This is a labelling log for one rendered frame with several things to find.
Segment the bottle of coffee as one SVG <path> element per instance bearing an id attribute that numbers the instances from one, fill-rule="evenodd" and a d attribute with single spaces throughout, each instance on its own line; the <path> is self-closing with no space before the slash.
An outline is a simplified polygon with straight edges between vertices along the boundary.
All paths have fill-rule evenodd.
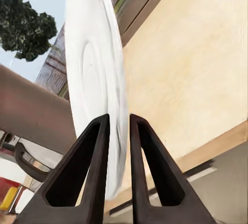
<path id="1" fill-rule="evenodd" d="M 34 191 L 23 185 L 11 187 L 0 204 L 0 210 L 5 211 L 5 215 L 18 217 L 34 194 Z"/>

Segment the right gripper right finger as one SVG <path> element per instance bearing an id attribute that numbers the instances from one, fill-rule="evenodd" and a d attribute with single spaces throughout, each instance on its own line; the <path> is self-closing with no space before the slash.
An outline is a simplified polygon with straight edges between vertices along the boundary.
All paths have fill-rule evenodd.
<path id="1" fill-rule="evenodd" d="M 142 149 L 162 206 L 150 204 Z M 149 122 L 130 114 L 133 224 L 217 224 Z"/>

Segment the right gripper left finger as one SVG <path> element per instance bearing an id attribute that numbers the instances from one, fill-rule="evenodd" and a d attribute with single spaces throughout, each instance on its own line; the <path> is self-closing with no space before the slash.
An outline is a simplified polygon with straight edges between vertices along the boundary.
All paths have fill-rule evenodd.
<path id="1" fill-rule="evenodd" d="M 105 114 L 87 126 L 12 224 L 103 224 L 109 143 Z"/>

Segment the saucer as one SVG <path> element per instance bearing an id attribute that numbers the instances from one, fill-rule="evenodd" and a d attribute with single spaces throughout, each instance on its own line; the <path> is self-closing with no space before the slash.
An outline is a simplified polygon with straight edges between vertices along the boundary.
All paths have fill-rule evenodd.
<path id="1" fill-rule="evenodd" d="M 119 28 L 111 0 L 66 0 L 67 80 L 76 137 L 110 115 L 105 201 L 117 197 L 125 173 L 129 106 Z"/>

